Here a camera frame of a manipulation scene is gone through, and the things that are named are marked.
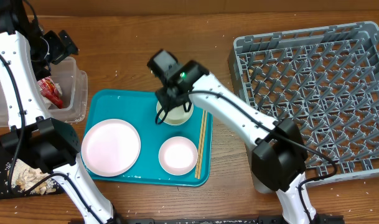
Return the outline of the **large pink plate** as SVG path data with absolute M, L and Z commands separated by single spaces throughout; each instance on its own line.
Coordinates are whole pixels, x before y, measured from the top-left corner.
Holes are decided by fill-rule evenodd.
M 87 131 L 82 142 L 86 167 L 102 177 L 128 171 L 141 152 L 141 139 L 135 127 L 122 119 L 107 119 Z

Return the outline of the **rice and peanut scraps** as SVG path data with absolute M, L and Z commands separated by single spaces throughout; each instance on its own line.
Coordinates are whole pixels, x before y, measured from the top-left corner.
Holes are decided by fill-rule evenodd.
M 33 169 L 20 159 L 17 159 L 14 166 L 14 173 L 12 175 L 11 187 L 16 192 L 24 192 L 47 176 L 48 174 L 43 173 L 40 169 Z M 30 194 L 45 195 L 54 193 L 57 189 L 57 183 L 54 179 L 49 178 L 32 190 Z

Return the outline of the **red snack wrapper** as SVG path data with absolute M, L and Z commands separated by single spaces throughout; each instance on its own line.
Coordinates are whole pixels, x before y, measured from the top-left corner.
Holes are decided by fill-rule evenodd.
M 43 78 L 37 82 L 40 93 L 57 108 L 63 108 L 62 89 L 50 77 Z

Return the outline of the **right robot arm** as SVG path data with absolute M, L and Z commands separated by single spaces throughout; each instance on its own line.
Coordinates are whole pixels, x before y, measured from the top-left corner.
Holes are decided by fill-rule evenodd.
M 161 49 L 147 67 L 162 83 L 156 97 L 166 113 L 189 103 L 219 119 L 245 143 L 254 188 L 276 193 L 287 223 L 315 223 L 317 212 L 304 183 L 307 151 L 292 120 L 257 111 L 194 60 L 183 65 Z

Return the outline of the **white bowl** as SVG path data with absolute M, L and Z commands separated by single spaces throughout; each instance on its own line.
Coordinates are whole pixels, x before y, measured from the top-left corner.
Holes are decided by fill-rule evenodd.
M 184 124 L 192 116 L 194 107 L 192 103 L 186 102 L 184 105 L 171 109 L 168 113 L 164 111 L 160 102 L 156 105 L 156 123 L 166 123 L 171 126 L 178 126 Z

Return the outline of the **white tissue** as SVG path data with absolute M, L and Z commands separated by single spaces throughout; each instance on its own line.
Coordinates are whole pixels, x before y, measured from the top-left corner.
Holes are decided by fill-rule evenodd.
M 63 93 L 62 93 L 61 87 L 59 86 L 58 83 L 55 85 L 55 87 L 56 87 L 57 92 L 58 92 L 58 97 L 60 99 L 62 99 Z M 58 108 L 55 104 L 53 104 L 48 98 L 46 98 L 44 96 L 43 96 L 43 100 L 44 100 L 45 106 L 48 107 L 48 109 L 54 110 L 54 109 Z

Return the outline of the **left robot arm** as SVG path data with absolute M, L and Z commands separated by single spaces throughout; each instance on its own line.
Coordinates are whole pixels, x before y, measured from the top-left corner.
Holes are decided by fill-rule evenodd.
M 37 19 L 29 20 L 28 7 L 24 0 L 0 1 L 0 83 L 9 126 L 0 137 L 1 148 L 54 179 L 85 223 L 121 223 L 85 169 L 74 128 L 52 117 L 37 85 L 50 75 L 51 65 L 78 48 L 65 31 L 44 32 Z

